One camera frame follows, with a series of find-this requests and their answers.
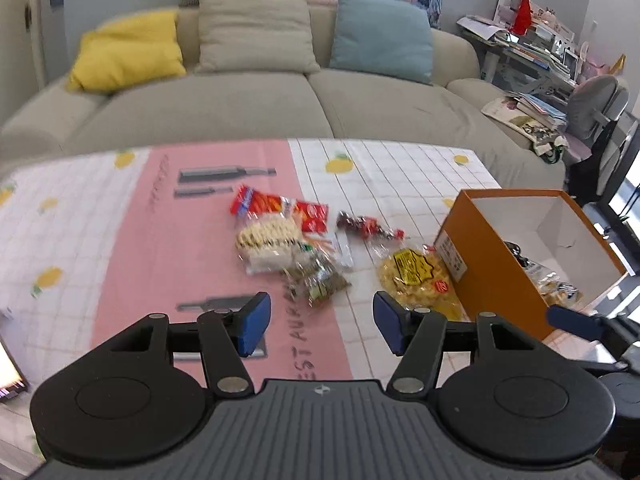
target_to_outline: beige pillow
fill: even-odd
[[[318,72],[306,0],[200,0],[197,72]]]

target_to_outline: desk chair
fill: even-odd
[[[629,103],[629,90],[612,75],[578,86],[567,105],[564,152],[568,191],[580,206],[597,202],[622,158],[627,135],[617,128]]]

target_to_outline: light blue pillow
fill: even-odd
[[[427,13],[399,0],[338,0],[329,67],[430,84]]]

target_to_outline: metal screw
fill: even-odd
[[[249,387],[249,383],[242,377],[224,377],[218,381],[218,389],[228,394],[239,394]]]
[[[402,377],[394,381],[394,388],[401,394],[417,394],[424,390],[424,383],[415,377]]]

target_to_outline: table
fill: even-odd
[[[555,70],[542,68],[530,60],[519,56],[516,52],[495,43],[494,41],[485,41],[483,38],[480,38],[468,31],[463,31],[463,36],[469,41],[479,43],[485,49],[486,55],[484,57],[484,63],[482,64],[481,79],[489,83],[494,81],[495,74],[499,72],[506,81],[515,85],[515,91],[522,92],[524,94],[546,94],[555,89],[559,89],[565,94],[571,94],[575,89],[575,82],[565,78]],[[525,86],[517,83],[509,74],[507,64],[500,63],[502,56],[505,56],[508,59],[513,59],[517,63],[524,65],[530,72],[536,73],[538,78]]]
[[[456,155],[468,163],[455,163]],[[346,172],[329,172],[336,166],[331,160]],[[345,168],[345,160],[353,164]],[[238,175],[242,168],[274,171],[215,183],[219,193],[175,197],[180,170],[220,166],[238,166]],[[332,306],[300,308],[304,332],[292,335],[280,279],[247,277],[237,256],[228,208],[242,182],[327,203],[330,225],[340,210],[375,216],[416,243],[433,241],[460,189],[498,187],[470,150],[370,140],[161,146],[17,171],[0,184],[7,190],[0,190],[0,309],[15,314],[11,330],[22,331],[24,347],[11,351],[32,385],[149,312],[165,312],[171,322],[194,320],[196,314],[176,306],[258,290],[273,300],[268,357],[245,361],[258,387],[268,376],[386,384],[399,359],[372,318],[380,285],[369,248],[350,239],[352,287],[334,296]],[[590,349],[579,341],[566,336],[551,346],[578,357]],[[292,352],[302,349],[313,361],[313,377],[296,366]],[[467,364],[468,354],[450,352],[440,382]],[[202,380],[199,363],[177,365]],[[40,460],[29,400],[26,394],[0,405],[0,463],[23,473]]]

